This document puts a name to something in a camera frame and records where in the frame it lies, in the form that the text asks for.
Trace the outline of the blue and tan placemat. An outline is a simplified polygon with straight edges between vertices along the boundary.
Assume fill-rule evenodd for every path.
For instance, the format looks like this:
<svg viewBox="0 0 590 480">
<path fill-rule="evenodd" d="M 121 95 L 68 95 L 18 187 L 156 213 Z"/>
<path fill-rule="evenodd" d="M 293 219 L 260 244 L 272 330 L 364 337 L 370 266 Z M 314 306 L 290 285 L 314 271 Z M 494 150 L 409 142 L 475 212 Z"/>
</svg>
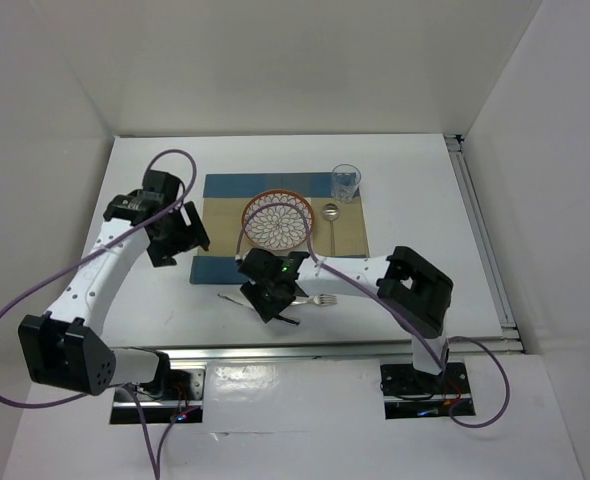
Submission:
<svg viewBox="0 0 590 480">
<path fill-rule="evenodd" d="M 208 174 L 203 192 L 203 224 L 211 243 L 207 252 L 193 258 L 189 281 L 194 285 L 236 285 L 245 281 L 237 273 L 234 261 L 246 205 L 260 193 L 288 190 L 306 198 L 314 211 L 313 247 L 330 255 L 330 228 L 321 217 L 322 207 L 331 202 L 331 174 L 248 173 Z M 336 255 L 363 258 L 369 255 L 367 231 L 361 198 L 355 196 L 339 206 L 340 217 L 334 223 Z"/>
</svg>

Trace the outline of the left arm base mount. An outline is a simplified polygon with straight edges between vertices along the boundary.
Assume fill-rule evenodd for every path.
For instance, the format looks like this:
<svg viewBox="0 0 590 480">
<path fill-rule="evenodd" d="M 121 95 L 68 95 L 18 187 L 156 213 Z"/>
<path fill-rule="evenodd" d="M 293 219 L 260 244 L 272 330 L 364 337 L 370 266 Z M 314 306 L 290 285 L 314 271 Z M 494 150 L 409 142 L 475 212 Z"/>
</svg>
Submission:
<svg viewBox="0 0 590 480">
<path fill-rule="evenodd" d="M 109 417 L 110 425 L 140 423 L 134 398 L 139 401 L 147 424 L 162 425 L 179 416 L 180 424 L 199 424 L 203 421 L 203 399 L 206 384 L 206 367 L 188 364 L 172 367 L 161 390 L 146 389 L 142 385 L 115 391 Z"/>
</svg>

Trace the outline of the silver table knife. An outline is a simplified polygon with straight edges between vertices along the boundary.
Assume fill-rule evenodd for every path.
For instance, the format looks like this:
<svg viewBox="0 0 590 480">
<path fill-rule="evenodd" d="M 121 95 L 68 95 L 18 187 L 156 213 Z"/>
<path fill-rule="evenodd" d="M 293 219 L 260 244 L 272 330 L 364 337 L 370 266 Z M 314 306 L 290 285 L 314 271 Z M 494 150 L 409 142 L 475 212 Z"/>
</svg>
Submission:
<svg viewBox="0 0 590 480">
<path fill-rule="evenodd" d="M 235 296 L 232 294 L 224 294 L 224 293 L 218 293 L 217 296 L 221 299 L 227 300 L 229 302 L 235 303 L 237 305 L 240 305 L 244 308 L 247 308 L 251 311 L 256 312 L 255 308 L 244 296 Z M 277 317 L 275 317 L 275 320 L 279 320 L 279 321 L 282 321 L 284 323 L 294 325 L 294 326 L 298 326 L 300 324 L 300 320 L 297 318 L 294 318 L 294 317 L 284 317 L 284 316 L 278 315 Z"/>
</svg>

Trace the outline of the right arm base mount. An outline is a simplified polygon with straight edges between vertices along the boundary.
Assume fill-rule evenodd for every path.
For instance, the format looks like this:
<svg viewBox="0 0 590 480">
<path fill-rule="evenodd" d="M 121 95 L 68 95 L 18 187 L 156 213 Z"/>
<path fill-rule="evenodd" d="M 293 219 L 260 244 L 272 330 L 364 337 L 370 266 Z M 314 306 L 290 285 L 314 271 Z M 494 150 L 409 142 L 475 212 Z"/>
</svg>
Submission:
<svg viewBox="0 0 590 480">
<path fill-rule="evenodd" d="M 410 363 L 382 364 L 380 390 L 387 420 L 475 415 L 468 372 L 451 362 L 440 376 L 419 372 Z"/>
</svg>

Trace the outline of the clear plastic cup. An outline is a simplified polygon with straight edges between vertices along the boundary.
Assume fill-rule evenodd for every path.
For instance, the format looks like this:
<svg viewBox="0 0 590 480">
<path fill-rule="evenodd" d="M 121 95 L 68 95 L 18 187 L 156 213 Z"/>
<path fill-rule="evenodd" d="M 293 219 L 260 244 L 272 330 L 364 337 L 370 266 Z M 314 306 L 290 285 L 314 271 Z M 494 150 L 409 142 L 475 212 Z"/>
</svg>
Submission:
<svg viewBox="0 0 590 480">
<path fill-rule="evenodd" d="M 350 203 L 361 182 L 360 170 L 351 164 L 339 164 L 331 171 L 331 194 L 340 203 Z"/>
</svg>

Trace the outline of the flower pattern plate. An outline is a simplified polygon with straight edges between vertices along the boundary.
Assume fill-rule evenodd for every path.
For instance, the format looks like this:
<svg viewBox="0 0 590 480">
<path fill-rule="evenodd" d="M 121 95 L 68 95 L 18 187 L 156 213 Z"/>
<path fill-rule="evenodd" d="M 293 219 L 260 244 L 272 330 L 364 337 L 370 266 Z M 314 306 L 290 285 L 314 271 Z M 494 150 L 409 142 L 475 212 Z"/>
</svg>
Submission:
<svg viewBox="0 0 590 480">
<path fill-rule="evenodd" d="M 313 230 L 314 211 L 308 200 L 295 192 L 269 190 L 246 205 L 241 223 L 254 246 L 287 251 L 306 242 Z"/>
</svg>

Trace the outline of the silver spoon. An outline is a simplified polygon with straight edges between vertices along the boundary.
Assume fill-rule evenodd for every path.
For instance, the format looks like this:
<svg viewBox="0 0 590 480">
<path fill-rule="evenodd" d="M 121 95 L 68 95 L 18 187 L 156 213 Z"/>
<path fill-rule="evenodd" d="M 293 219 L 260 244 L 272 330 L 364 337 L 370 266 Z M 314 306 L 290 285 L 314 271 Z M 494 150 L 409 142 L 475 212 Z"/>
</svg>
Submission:
<svg viewBox="0 0 590 480">
<path fill-rule="evenodd" d="M 336 240 L 334 223 L 339 219 L 340 210 L 334 203 L 327 203 L 322 207 L 322 217 L 328 222 L 330 228 L 330 255 L 336 256 Z"/>
</svg>

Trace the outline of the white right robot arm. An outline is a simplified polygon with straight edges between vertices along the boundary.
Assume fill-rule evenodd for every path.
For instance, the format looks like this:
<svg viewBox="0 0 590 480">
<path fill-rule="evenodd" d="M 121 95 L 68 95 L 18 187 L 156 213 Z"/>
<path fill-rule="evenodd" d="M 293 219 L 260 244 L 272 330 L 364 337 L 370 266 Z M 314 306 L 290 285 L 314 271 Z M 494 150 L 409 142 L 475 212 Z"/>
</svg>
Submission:
<svg viewBox="0 0 590 480">
<path fill-rule="evenodd" d="M 446 379 L 444 333 L 453 281 L 409 247 L 388 256 L 342 258 L 294 251 L 278 256 L 252 248 L 235 257 L 246 278 L 240 287 L 264 322 L 282 317 L 299 297 L 318 294 L 363 297 L 380 305 L 412 337 L 411 379 L 423 392 Z"/>
</svg>

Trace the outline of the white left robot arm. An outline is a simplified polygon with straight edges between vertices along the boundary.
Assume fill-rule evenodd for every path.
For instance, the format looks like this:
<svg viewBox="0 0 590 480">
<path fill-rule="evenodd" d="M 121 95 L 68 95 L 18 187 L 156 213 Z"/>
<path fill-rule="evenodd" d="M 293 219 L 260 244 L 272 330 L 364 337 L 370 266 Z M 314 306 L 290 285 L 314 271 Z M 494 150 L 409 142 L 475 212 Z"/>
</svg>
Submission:
<svg viewBox="0 0 590 480">
<path fill-rule="evenodd" d="M 182 181 L 148 171 L 141 188 L 116 196 L 103 214 L 90 261 L 40 316 L 27 315 L 18 335 L 31 380 L 97 396 L 131 383 L 151 399 L 171 390 L 167 355 L 150 349 L 112 349 L 101 338 L 104 323 L 134 263 L 146 255 L 169 267 L 176 255 L 208 249 L 209 237 L 193 203 L 179 202 Z"/>
</svg>

